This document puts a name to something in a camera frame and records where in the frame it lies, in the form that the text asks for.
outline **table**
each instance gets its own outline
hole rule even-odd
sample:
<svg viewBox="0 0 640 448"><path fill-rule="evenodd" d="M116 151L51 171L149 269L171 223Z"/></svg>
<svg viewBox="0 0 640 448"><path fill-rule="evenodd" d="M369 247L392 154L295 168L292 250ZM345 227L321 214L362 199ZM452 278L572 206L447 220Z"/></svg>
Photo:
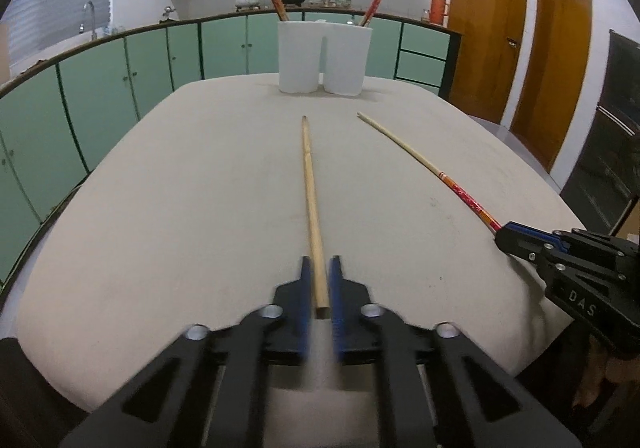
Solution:
<svg viewBox="0 0 640 448"><path fill-rule="evenodd" d="M191 83L117 144L53 228L17 317L31 362L63 396L93 410L186 325L235 324L296 278L308 254L306 115L327 259L341 255L345 276L407 322L456 322L509 372L526 367L570 318L543 297L532 266L500 253L480 219L358 111L446 171L499 222L581 226L507 146L418 86L367 78L359 97L341 98L322 89L280 93L276 74ZM329 336L326 323L314 331ZM309 376L325 397L341 392L334 369L315 366ZM280 415L270 406L268 429L281 432L273 446L293 446L300 434L283 425L311 394L278 392L272 403L294 405ZM341 396L358 413L338 405L314 413L325 416L309 446L333 441L327 414L334 432L358 421L356 430L370 431L370 396Z"/></svg>

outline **triangular cutout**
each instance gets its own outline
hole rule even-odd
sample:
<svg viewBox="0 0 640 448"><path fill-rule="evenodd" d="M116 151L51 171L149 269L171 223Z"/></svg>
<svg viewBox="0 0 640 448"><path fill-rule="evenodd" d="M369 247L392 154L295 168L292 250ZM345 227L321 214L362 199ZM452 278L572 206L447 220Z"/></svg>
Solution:
<svg viewBox="0 0 640 448"><path fill-rule="evenodd" d="M124 414L132 415L148 423L153 423L160 417L162 406L174 381L175 373L180 366L180 360L173 358L166 362L139 391L137 391L123 405Z"/></svg>
<svg viewBox="0 0 640 448"><path fill-rule="evenodd" d="M518 401L475 360L465 356L463 362L478 396L482 415L488 422L498 421L520 410Z"/></svg>

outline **silver bolt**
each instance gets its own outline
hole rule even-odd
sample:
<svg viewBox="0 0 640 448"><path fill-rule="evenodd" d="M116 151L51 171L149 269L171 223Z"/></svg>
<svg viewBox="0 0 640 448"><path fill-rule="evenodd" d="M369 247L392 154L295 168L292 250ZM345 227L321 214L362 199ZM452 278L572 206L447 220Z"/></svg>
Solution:
<svg viewBox="0 0 640 448"><path fill-rule="evenodd" d="M436 333L440 338L455 338L460 330L452 323L444 322L436 326Z"/></svg>
<svg viewBox="0 0 640 448"><path fill-rule="evenodd" d="M360 312L367 318L375 318L382 315L385 310L377 303L366 303L360 308Z"/></svg>
<svg viewBox="0 0 640 448"><path fill-rule="evenodd" d="M204 325L192 325L189 327L184 333L184 335L190 340L202 340L205 336L209 334L209 329L204 327Z"/></svg>
<svg viewBox="0 0 640 448"><path fill-rule="evenodd" d="M282 315L282 307L279 305L265 305L260 309L260 316L263 318L277 318L280 315Z"/></svg>

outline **faucet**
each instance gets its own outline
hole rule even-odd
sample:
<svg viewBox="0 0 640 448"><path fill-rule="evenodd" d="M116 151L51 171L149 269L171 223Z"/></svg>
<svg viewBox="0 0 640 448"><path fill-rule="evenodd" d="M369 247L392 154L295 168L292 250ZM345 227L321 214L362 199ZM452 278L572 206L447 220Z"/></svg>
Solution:
<svg viewBox="0 0 640 448"><path fill-rule="evenodd" d="M82 8L82 24L80 24L80 34L84 33L84 21L86 20L86 8L91 8L91 40L97 40L98 34L95 32L95 7L92 1L87 1Z"/></svg>

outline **white cup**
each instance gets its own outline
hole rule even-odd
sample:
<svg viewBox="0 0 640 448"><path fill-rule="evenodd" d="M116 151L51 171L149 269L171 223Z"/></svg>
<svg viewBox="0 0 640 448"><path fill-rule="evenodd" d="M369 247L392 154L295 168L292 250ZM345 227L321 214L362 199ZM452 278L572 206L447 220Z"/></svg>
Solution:
<svg viewBox="0 0 640 448"><path fill-rule="evenodd" d="M278 22L278 86L284 93L318 89L324 22Z"/></svg>
<svg viewBox="0 0 640 448"><path fill-rule="evenodd" d="M326 24L326 66L324 90L342 96L357 96L362 91L371 28L354 24Z"/></svg>

